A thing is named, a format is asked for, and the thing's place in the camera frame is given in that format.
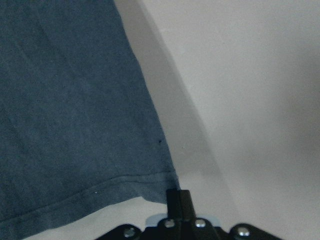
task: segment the white surface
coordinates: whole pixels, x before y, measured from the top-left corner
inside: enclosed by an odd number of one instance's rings
[[[319,239],[320,1],[115,2],[196,212]],[[165,211],[135,198],[28,240],[92,240]]]

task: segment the stitched hem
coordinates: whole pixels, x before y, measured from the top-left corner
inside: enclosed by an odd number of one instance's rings
[[[178,188],[175,172],[119,176],[84,189],[59,202],[0,222],[0,238],[22,239],[72,223],[108,205],[135,197],[165,203],[167,189]]]

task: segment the blue fabric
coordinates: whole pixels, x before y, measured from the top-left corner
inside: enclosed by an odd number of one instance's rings
[[[179,183],[114,3],[1,1],[0,29],[0,239],[164,203]]]

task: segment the white wall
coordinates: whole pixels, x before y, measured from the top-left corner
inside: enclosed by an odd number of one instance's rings
[[[320,1],[115,2],[197,212],[319,238]]]

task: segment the black clamp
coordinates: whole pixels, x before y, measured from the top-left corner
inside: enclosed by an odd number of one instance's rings
[[[124,224],[97,240],[281,240],[250,224],[237,224],[227,233],[221,227],[212,226],[209,220],[197,218],[188,190],[167,190],[166,198],[167,218],[157,226],[141,231]]]

